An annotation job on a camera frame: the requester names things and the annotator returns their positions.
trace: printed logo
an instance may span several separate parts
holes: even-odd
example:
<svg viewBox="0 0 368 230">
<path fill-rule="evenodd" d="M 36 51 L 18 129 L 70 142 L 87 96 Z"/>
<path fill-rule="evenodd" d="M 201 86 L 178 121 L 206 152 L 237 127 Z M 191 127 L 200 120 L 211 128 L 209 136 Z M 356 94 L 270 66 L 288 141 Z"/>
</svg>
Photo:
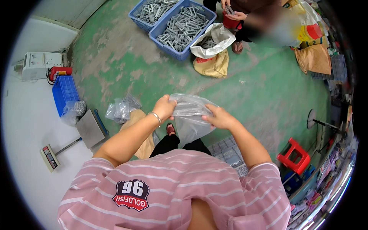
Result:
<svg viewBox="0 0 368 230">
<path fill-rule="evenodd" d="M 124 205 L 140 212 L 149 207 L 148 194 L 149 187 L 144 181 L 119 181 L 116 184 L 116 194 L 112 199 L 117 206 Z"/>
</svg>

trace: pink striped shirt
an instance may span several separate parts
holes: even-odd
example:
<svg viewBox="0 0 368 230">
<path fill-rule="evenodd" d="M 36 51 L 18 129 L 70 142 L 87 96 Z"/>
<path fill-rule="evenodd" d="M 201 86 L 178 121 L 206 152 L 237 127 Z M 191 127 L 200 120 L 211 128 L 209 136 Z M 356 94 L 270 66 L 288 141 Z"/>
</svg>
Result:
<svg viewBox="0 0 368 230">
<path fill-rule="evenodd" d="M 175 149 L 114 166 L 86 161 L 62 199 L 62 229 L 187 229 L 191 199 L 210 206 L 218 229 L 286 229 L 290 203 L 273 163 L 239 178 L 227 163 Z"/>
</svg>

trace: woman's hand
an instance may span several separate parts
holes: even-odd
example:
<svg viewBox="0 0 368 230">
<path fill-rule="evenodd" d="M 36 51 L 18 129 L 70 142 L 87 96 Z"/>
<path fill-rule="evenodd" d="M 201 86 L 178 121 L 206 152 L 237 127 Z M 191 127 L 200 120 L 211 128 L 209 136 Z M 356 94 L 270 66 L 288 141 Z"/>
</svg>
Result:
<svg viewBox="0 0 368 230">
<path fill-rule="evenodd" d="M 224 108 L 217 107 L 211 104 L 206 104 L 206 107 L 211 110 L 211 112 L 213 112 L 213 117 L 203 115 L 202 119 L 208 121 L 216 128 L 230 130 L 239 123 L 239 121 L 230 113 L 228 113 Z"/>
<path fill-rule="evenodd" d="M 226 17 L 228 17 L 231 20 L 235 20 L 235 21 L 241 21 L 241 20 L 245 20 L 245 18 L 247 17 L 247 15 L 243 12 L 237 12 L 234 11 L 234 15 L 231 14 L 226 14 Z"/>
<path fill-rule="evenodd" d="M 169 98 L 170 96 L 168 94 L 164 95 L 156 102 L 156 105 L 152 110 L 152 112 L 159 116 L 161 122 L 166 121 L 168 118 L 170 118 L 170 120 L 174 119 L 171 115 L 173 114 L 177 102 L 176 100 L 169 102 Z"/>
<path fill-rule="evenodd" d="M 225 9 L 226 4 L 230 6 L 230 0 L 221 0 L 221 7 L 223 10 Z"/>
</svg>

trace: white machine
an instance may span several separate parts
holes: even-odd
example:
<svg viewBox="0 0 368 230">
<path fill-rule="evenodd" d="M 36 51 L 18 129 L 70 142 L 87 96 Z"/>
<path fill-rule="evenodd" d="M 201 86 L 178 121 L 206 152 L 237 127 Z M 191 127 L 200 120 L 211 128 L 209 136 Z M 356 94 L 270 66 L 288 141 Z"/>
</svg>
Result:
<svg viewBox="0 0 368 230">
<path fill-rule="evenodd" d="M 47 78 L 49 69 L 63 66 L 61 53 L 27 52 L 24 56 L 22 80 Z"/>
</svg>

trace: brown paper bag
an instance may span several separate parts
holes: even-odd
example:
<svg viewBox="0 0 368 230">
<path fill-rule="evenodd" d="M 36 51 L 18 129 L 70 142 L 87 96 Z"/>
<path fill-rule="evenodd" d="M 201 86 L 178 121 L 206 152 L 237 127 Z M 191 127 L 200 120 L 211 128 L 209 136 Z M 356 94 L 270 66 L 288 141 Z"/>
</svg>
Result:
<svg viewBox="0 0 368 230">
<path fill-rule="evenodd" d="M 229 53 L 227 49 L 209 59 L 197 57 L 193 62 L 194 69 L 203 75 L 222 78 L 227 75 L 229 65 Z"/>
<path fill-rule="evenodd" d="M 300 69 L 307 71 L 331 74 L 331 59 L 327 48 L 323 44 L 309 46 L 302 50 L 294 50 Z"/>
<path fill-rule="evenodd" d="M 130 119 L 127 122 L 125 122 L 125 124 L 123 124 L 120 131 L 128 128 L 129 126 L 132 126 L 134 123 L 136 123 L 140 119 L 144 118 L 146 116 L 146 114 L 142 110 L 136 109 L 136 110 L 130 112 L 129 116 L 130 116 Z M 143 142 L 143 144 L 140 146 L 140 148 L 138 149 L 138 151 L 134 155 L 136 157 L 138 157 L 139 159 L 141 159 L 141 160 L 142 159 L 148 159 L 154 148 L 155 148 L 155 144 L 153 143 L 153 137 L 152 137 L 152 134 L 151 134 Z"/>
</svg>

